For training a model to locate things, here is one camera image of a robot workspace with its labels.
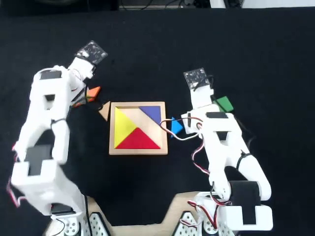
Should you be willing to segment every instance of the white plastic bracket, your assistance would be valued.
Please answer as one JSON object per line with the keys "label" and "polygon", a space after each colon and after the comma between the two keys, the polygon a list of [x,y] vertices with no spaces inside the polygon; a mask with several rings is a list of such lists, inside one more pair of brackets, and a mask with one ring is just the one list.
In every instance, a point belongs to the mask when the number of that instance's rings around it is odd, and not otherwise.
{"label": "white plastic bracket", "polygon": [[[90,216],[90,224],[92,229],[92,236],[110,236],[110,233],[103,223],[100,213],[93,212]],[[84,228],[84,236],[91,236],[89,225],[86,222]]]}

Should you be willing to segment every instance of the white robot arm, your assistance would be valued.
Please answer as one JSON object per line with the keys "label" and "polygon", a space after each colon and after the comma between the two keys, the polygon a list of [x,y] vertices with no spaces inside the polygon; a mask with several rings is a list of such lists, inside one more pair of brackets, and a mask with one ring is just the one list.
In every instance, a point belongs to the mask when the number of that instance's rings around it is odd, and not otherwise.
{"label": "white robot arm", "polygon": [[[202,192],[194,198],[194,204],[205,207],[214,218],[218,202],[218,222],[232,231],[271,230],[272,210],[260,203],[271,197],[271,186],[258,161],[250,154],[237,120],[231,113],[220,112],[219,106],[211,101],[214,92],[203,68],[185,72],[184,76],[193,110],[182,115],[183,123],[187,134],[199,133],[202,139],[211,186],[210,192]],[[236,168],[247,181],[228,181],[224,172],[226,166]],[[206,226],[207,214],[200,207],[195,208],[198,221]],[[204,227],[204,230],[215,233],[213,228]]]}
{"label": "white robot arm", "polygon": [[[85,235],[85,198],[78,187],[68,180],[60,165],[66,163],[69,127],[66,118],[69,107],[85,97],[86,78],[93,76],[96,65],[107,54],[93,41],[82,48],[65,68],[54,66],[38,71],[31,86],[30,108],[19,140],[13,150],[15,162],[11,182],[28,202],[43,215],[51,215],[65,225],[74,224],[66,235]],[[53,145],[36,145],[45,130],[55,135]]]}

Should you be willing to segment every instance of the wooden triangle piece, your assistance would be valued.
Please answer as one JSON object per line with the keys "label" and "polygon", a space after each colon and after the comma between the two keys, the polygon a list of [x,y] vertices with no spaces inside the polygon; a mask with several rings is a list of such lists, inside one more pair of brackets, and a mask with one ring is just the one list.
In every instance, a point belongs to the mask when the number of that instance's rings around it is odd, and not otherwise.
{"label": "wooden triangle piece", "polygon": [[106,121],[108,120],[109,107],[110,102],[107,102],[103,105],[103,108],[98,111]]}

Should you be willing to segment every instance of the black plastic part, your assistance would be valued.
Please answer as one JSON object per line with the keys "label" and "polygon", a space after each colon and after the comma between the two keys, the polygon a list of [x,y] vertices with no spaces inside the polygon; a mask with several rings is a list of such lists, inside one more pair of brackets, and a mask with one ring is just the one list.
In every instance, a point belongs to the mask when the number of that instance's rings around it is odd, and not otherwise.
{"label": "black plastic part", "polygon": [[75,54],[77,58],[86,60],[93,65],[99,64],[107,55],[94,41],[90,41]]}
{"label": "black plastic part", "polygon": [[222,119],[228,119],[225,112],[207,112],[206,113],[207,118],[222,118]]}
{"label": "black plastic part", "polygon": [[48,102],[51,102],[55,100],[55,95],[54,94],[45,95],[45,98]]}
{"label": "black plastic part", "polygon": [[256,224],[255,206],[260,206],[259,187],[255,181],[230,181],[233,206],[241,206],[244,225]]}
{"label": "black plastic part", "polygon": [[75,214],[75,211],[69,206],[66,206],[60,203],[52,203],[51,213],[53,215],[70,215],[70,214]]}
{"label": "black plastic part", "polygon": [[191,126],[191,119],[189,119],[191,117],[190,112],[188,112],[188,127],[190,128]]}
{"label": "black plastic part", "polygon": [[189,89],[194,89],[197,85],[198,87],[210,85],[204,68],[184,72],[184,77]]}
{"label": "black plastic part", "polygon": [[29,162],[29,176],[39,176],[43,160],[52,159],[51,145],[36,145],[26,151],[25,161]]}
{"label": "black plastic part", "polygon": [[41,80],[49,80],[49,79],[59,79],[61,78],[61,71],[59,70],[44,70],[41,73],[40,79]]}
{"label": "black plastic part", "polygon": [[227,131],[217,131],[217,135],[220,141],[225,141],[227,137]]}

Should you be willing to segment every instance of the black cloth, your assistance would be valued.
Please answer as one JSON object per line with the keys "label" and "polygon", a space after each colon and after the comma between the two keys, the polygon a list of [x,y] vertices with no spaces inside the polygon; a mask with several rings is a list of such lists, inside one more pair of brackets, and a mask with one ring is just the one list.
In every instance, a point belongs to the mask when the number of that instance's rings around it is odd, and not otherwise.
{"label": "black cloth", "polygon": [[[91,81],[91,87],[102,86],[104,102],[165,101],[167,117],[179,118],[191,109],[183,72],[204,67],[213,74],[216,97],[227,95],[237,118],[257,136],[251,152],[272,186],[265,204],[273,209],[274,228],[253,235],[313,235],[314,20],[315,8],[3,18],[1,235],[40,235],[47,226],[49,217],[26,202],[16,209],[5,192],[10,150],[27,116],[33,75],[68,66],[89,40],[109,53]],[[79,107],[68,122],[63,170],[113,225],[161,222],[175,194],[209,191],[207,176],[190,160],[199,139],[169,138],[167,156],[109,156],[109,123],[98,112]],[[206,167],[204,151],[196,159]]]}

